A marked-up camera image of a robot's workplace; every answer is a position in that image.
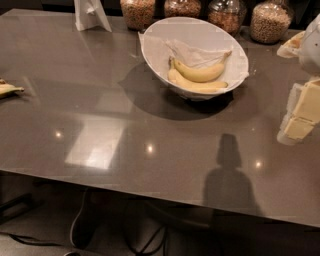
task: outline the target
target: banana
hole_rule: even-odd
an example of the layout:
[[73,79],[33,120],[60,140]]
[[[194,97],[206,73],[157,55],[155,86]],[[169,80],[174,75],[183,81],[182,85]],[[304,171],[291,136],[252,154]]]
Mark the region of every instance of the banana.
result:
[[196,83],[184,78],[177,69],[175,69],[173,59],[171,59],[171,68],[168,71],[168,80],[184,89],[199,92],[199,93],[212,93],[221,88],[228,86],[226,82],[214,81],[208,83]]
[[217,79],[225,69],[225,61],[231,55],[231,51],[223,54],[223,58],[218,63],[206,68],[191,68],[181,61],[173,58],[174,67],[185,78],[192,82],[203,83]]
[[16,87],[12,84],[7,84],[3,79],[0,78],[0,99],[9,96],[14,92],[23,92],[23,87]]

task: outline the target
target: white object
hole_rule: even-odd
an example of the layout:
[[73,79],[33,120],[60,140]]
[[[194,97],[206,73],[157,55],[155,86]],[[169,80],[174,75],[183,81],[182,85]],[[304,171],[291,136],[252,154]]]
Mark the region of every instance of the white object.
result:
[[79,31],[101,26],[112,32],[100,0],[74,0],[76,27]]
[[[225,71],[219,77],[219,80],[228,83],[228,87],[212,93],[197,93],[169,82],[167,72],[172,52],[168,50],[167,45],[155,45],[155,40],[149,40],[150,38],[158,38],[163,42],[177,40],[190,48],[199,49],[198,53],[201,51],[216,52],[221,56],[221,52],[232,50],[232,54],[226,61]],[[140,41],[143,57],[154,74],[170,89],[186,99],[194,101],[211,99],[234,90],[249,75],[248,58],[240,44],[227,32],[206,21],[189,17],[162,19],[140,35]]]
[[320,14],[309,24],[302,38],[299,62],[308,74],[320,75]]

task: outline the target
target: white bowl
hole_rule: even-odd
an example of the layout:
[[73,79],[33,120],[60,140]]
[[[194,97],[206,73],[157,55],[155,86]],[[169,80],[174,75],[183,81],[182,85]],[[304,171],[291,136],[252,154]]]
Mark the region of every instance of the white bowl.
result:
[[[196,47],[206,51],[227,51],[232,50],[232,54],[226,61],[226,68],[219,80],[228,83],[228,87],[212,93],[198,93],[181,88],[173,84],[167,79],[167,71],[169,70],[168,62],[164,63],[166,67],[155,65],[158,58],[169,59],[166,51],[157,49],[155,52],[145,51],[150,48],[152,41],[143,40],[146,36],[152,36],[166,40],[179,40],[190,47]],[[208,100],[223,93],[229,92],[237,88],[248,76],[249,63],[248,58],[240,46],[240,44],[227,32],[219,27],[203,20],[172,17],[162,19],[152,24],[143,35],[140,34],[142,55],[154,72],[154,74],[170,89],[175,91],[181,97],[191,100]]]

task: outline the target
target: tabletop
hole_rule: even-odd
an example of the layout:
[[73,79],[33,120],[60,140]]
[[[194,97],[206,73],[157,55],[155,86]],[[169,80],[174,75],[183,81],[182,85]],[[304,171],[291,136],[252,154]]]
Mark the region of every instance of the tabletop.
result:
[[292,85],[309,78],[279,44],[243,27],[250,76],[190,102],[152,74],[122,17],[112,33],[74,23],[0,16],[0,77],[25,88],[0,101],[1,170],[320,227],[319,128],[295,146],[276,139]]

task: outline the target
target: banana peel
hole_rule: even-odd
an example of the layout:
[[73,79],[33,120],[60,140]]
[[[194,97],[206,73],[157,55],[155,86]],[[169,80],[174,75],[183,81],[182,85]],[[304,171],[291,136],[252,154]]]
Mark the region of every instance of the banana peel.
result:
[[8,84],[5,80],[0,78],[0,99],[13,95],[15,92],[23,92],[23,87],[17,87]]

